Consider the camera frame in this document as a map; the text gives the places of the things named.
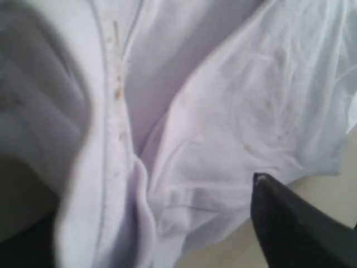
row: wrinkled fabric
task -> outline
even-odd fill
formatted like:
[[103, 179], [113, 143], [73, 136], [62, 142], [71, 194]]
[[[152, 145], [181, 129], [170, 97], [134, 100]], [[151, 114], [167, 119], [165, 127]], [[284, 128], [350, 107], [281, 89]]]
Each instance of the wrinkled fabric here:
[[249, 218], [254, 172], [339, 173], [357, 114], [355, 0], [25, 2], [91, 108], [60, 182], [59, 267], [174, 267]]

